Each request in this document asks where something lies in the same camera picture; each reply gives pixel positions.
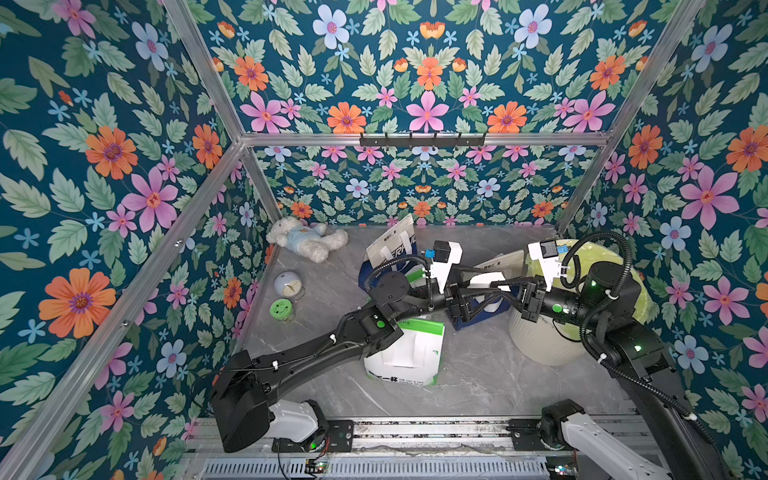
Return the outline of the bag white receipt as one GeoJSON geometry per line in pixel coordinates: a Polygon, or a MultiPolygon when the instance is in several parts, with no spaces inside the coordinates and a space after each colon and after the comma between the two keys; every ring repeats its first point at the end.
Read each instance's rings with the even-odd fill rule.
{"type": "Polygon", "coordinates": [[[491,281],[491,280],[501,280],[506,281],[506,278],[501,272],[486,272],[481,273],[478,275],[473,276],[470,280],[470,282],[480,282],[480,281],[491,281]]]}

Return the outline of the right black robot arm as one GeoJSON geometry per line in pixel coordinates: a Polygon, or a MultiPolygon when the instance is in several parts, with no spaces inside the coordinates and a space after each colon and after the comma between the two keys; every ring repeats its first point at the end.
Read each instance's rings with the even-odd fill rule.
{"type": "Polygon", "coordinates": [[[642,285],[632,275],[628,240],[614,231],[591,232],[571,246],[532,244],[529,256],[540,263],[541,275],[493,280],[476,290],[480,305],[504,299],[525,320],[544,315],[577,326],[580,344],[629,395],[666,464],[647,464],[573,400],[543,408],[542,444],[570,447],[614,479],[732,478],[664,342],[633,316],[642,285]]]}

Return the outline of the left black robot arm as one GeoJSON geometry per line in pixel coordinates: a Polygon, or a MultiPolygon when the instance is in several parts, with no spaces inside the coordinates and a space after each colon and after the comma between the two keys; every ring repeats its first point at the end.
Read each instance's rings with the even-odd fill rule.
{"type": "Polygon", "coordinates": [[[465,283],[448,285],[439,292],[432,277],[414,287],[396,270],[397,260],[374,268],[363,287],[368,302],[344,314],[328,333],[281,352],[252,357],[246,350],[232,355],[222,367],[210,394],[224,452],[239,452],[264,437],[278,421],[278,403],[300,385],[341,364],[379,353],[399,340],[402,321],[425,312],[447,310],[477,315],[470,307],[481,298],[479,309],[495,300],[514,302],[512,289],[493,280],[487,287],[465,283]]]}

